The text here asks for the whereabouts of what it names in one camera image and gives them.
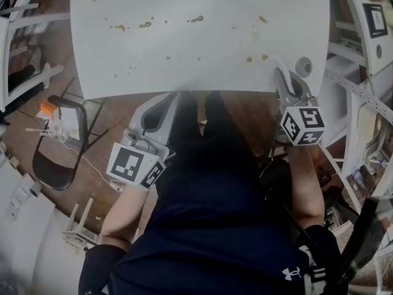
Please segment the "white wiping cloth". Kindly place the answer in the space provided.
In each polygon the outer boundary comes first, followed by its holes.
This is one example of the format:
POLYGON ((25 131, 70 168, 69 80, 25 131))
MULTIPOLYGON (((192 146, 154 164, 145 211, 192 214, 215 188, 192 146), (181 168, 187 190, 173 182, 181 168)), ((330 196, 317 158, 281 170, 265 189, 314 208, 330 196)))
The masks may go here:
POLYGON ((284 61, 277 55, 270 55, 266 59, 266 64, 269 64, 281 77, 282 83, 286 88, 287 93, 295 94, 290 76, 290 71, 284 61))

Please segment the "person's black trousers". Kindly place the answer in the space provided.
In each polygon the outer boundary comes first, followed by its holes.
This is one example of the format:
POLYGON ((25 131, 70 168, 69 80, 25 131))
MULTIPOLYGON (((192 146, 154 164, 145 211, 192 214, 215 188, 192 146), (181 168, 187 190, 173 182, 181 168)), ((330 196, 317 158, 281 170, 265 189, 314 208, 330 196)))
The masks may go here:
POLYGON ((257 179, 258 168, 251 147, 227 111, 220 92, 206 97, 207 123, 200 132, 198 105, 190 92, 181 93, 169 146, 176 153, 169 169, 229 171, 233 175, 257 179))

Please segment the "white papers on chair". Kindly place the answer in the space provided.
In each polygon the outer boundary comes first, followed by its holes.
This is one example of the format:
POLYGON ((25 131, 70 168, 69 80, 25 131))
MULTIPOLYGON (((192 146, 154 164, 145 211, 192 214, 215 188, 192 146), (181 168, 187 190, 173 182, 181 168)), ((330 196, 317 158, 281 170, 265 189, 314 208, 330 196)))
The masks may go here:
POLYGON ((60 119, 63 128, 69 133, 69 137, 80 140, 76 110, 74 108, 60 107, 60 119))

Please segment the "black framed picture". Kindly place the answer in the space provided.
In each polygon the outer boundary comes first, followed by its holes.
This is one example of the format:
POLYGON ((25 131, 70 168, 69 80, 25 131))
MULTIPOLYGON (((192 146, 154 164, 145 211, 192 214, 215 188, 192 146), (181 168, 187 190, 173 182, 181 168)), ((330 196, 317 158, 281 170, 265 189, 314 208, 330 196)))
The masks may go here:
POLYGON ((387 23, 381 4, 363 3, 371 39, 388 35, 387 23))

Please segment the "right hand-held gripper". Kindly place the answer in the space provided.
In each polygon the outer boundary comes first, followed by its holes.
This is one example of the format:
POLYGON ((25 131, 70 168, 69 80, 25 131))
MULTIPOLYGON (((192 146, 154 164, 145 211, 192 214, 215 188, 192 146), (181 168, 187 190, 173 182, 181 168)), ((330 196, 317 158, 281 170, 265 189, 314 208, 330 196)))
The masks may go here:
POLYGON ((289 73, 295 97, 299 100, 289 104, 290 95, 285 77, 281 70, 276 68, 274 84, 280 99, 274 141, 281 146, 315 145, 325 132, 323 112, 307 83, 296 73, 289 73))

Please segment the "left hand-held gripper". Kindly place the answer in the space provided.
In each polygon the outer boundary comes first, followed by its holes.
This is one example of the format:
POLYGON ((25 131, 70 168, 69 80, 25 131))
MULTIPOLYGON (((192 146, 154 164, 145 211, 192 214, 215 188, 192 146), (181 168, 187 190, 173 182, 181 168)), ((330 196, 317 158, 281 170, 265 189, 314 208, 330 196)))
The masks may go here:
POLYGON ((165 146, 170 138, 177 109, 178 93, 165 93, 138 107, 123 133, 114 143, 106 173, 143 191, 149 191, 176 155, 165 146), (154 135, 154 140, 143 136, 154 135))

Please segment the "white shelf unit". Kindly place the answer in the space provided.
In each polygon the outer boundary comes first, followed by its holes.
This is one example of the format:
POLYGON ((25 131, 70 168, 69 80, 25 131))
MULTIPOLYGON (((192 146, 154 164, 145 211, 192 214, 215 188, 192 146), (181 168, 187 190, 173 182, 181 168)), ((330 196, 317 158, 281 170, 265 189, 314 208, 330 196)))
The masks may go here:
POLYGON ((393 193, 393 68, 357 83, 325 70, 317 102, 325 117, 321 148, 356 210, 366 195, 393 193))

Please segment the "small white side table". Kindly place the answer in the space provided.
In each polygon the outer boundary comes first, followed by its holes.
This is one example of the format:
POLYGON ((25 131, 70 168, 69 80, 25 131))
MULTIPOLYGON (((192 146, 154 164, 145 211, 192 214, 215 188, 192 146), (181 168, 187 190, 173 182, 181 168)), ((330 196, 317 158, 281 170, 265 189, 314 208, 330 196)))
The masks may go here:
POLYGON ((27 51, 28 49, 27 46, 23 45, 16 50, 10 50, 10 45, 15 31, 26 26, 70 19, 69 13, 43 14, 15 19, 6 17, 6 15, 10 15, 14 12, 36 9, 38 6, 38 3, 34 3, 0 10, 0 111, 2 112, 5 111, 7 105, 15 101, 31 88, 39 85, 40 83, 49 85, 50 79, 64 70, 64 66, 62 65, 51 67, 50 64, 47 63, 41 73, 22 82, 15 90, 11 92, 8 91, 9 59, 27 51))

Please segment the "black folding chair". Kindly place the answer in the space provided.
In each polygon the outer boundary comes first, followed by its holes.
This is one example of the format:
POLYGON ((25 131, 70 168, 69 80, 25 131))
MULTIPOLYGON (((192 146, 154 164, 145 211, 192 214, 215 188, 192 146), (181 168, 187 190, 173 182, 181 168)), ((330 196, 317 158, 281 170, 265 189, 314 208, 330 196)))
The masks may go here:
POLYGON ((65 145, 77 152, 77 158, 72 167, 65 167, 52 161, 39 150, 42 140, 44 139, 42 136, 39 138, 36 146, 32 166, 34 175, 42 184, 55 191, 63 191, 72 184, 82 156, 108 132, 105 130, 100 135, 93 133, 93 128, 106 100, 86 100, 80 104, 62 96, 52 95, 49 97, 49 102, 61 108, 71 108, 72 111, 76 112, 80 139, 68 138, 65 145), (94 107, 98 108, 90 124, 88 123, 88 116, 85 108, 86 103, 93 103, 94 107))

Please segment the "person's navy shirt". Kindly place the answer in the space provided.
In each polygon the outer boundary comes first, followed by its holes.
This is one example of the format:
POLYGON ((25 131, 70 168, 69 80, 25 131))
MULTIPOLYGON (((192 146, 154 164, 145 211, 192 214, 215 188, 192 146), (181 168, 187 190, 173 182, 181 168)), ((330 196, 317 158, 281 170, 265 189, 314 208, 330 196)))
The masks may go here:
POLYGON ((292 236, 289 165, 260 180, 226 171, 182 170, 158 188, 148 225, 129 251, 98 245, 86 253, 78 295, 305 295, 309 264, 340 256, 334 235, 310 226, 292 236))

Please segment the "white stained table top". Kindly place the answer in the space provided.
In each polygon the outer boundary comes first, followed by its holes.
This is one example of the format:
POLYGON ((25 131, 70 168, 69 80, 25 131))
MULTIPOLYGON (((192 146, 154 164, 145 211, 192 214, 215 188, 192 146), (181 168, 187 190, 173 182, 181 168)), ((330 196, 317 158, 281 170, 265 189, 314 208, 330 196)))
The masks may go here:
POLYGON ((178 90, 274 92, 279 56, 319 94, 330 0, 70 0, 85 98, 178 90))

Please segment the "black office chair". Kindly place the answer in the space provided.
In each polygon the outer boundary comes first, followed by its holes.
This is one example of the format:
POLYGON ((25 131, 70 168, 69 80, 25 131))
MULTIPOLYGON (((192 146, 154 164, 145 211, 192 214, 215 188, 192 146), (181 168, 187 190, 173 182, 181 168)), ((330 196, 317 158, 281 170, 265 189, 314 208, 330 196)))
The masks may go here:
POLYGON ((324 192, 324 202, 326 208, 334 207, 354 225, 324 289, 324 295, 343 295, 356 273, 373 259, 393 222, 393 195, 367 197, 358 213, 345 201, 339 187, 330 186, 324 192))

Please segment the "white wooden stool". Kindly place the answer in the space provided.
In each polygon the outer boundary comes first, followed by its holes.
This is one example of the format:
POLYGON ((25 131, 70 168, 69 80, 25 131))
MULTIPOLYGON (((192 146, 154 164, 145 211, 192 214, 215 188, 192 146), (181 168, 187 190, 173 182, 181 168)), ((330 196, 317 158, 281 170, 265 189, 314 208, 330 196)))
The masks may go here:
POLYGON ((75 222, 75 215, 79 209, 79 204, 76 203, 69 217, 68 224, 63 231, 63 239, 66 243, 75 247, 89 248, 98 244, 98 236, 94 233, 89 234, 89 230, 85 228, 85 222, 89 214, 90 208, 93 204, 93 198, 89 198, 86 207, 82 213, 80 221, 75 222))

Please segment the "person's left forearm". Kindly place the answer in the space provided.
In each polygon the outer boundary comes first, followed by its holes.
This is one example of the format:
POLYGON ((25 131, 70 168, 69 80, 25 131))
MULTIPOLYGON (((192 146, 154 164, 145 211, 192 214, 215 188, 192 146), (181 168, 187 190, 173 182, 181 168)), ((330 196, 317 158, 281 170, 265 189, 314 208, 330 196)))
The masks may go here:
POLYGON ((101 245, 128 251, 136 234, 148 192, 127 185, 104 219, 99 235, 101 245))

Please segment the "orange box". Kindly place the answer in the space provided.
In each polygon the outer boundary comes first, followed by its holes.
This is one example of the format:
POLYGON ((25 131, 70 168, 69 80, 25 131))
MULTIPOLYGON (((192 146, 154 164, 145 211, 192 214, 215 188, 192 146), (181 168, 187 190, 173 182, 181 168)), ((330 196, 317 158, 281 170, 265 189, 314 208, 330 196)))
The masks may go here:
POLYGON ((57 120, 60 118, 60 108, 48 100, 41 103, 40 109, 43 115, 50 120, 57 120))

